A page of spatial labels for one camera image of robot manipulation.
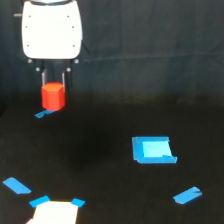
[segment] white robot body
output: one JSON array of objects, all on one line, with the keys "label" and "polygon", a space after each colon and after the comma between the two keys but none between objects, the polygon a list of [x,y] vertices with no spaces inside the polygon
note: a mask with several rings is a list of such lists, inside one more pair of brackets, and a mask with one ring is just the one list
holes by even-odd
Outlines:
[{"label": "white robot body", "polygon": [[24,3],[22,43],[25,55],[33,59],[74,59],[81,50],[83,33],[76,1],[32,0]]}]

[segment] red cylinder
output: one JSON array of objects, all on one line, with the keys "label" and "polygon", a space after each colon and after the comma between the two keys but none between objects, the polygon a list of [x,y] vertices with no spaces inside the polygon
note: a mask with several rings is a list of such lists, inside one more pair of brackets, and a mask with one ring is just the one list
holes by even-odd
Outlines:
[{"label": "red cylinder", "polygon": [[60,110],[65,106],[64,86],[50,82],[42,86],[42,106],[46,110]]}]

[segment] white paper with blue edge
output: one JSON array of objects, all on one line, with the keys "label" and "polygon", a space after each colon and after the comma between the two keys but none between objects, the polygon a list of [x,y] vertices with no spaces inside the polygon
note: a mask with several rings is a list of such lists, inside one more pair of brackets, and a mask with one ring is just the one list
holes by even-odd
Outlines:
[{"label": "white paper with blue edge", "polygon": [[138,163],[176,163],[168,137],[134,137],[132,138],[133,157]]}]

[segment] black background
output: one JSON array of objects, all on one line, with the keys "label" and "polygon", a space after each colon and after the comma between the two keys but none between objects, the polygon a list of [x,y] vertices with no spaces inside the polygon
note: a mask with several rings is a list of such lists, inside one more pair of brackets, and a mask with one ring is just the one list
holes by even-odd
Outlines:
[{"label": "black background", "polygon": [[[223,103],[224,3],[212,0],[80,0],[91,52],[73,68],[74,100]],[[40,94],[40,75],[17,58],[19,0],[0,3],[2,96]]]},{"label": "black background", "polygon": [[[78,4],[91,56],[73,65],[66,107],[37,119],[40,75],[17,57],[20,1],[0,1],[0,181],[32,190],[0,186],[0,223],[25,223],[46,194],[85,200],[77,224],[223,223],[224,2]],[[169,136],[177,164],[133,161],[134,136]],[[174,202],[193,186],[202,197]]]}]

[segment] black table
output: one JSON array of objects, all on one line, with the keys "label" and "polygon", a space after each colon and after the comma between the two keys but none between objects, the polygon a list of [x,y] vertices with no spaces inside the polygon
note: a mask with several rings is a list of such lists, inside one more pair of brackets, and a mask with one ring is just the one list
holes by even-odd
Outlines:
[{"label": "black table", "polygon": [[[0,223],[25,224],[29,201],[80,198],[77,224],[223,223],[224,108],[183,105],[72,104],[41,119],[37,102],[7,105],[0,118]],[[133,161],[133,136],[169,136],[177,164]],[[193,187],[185,205],[173,196]]]}]

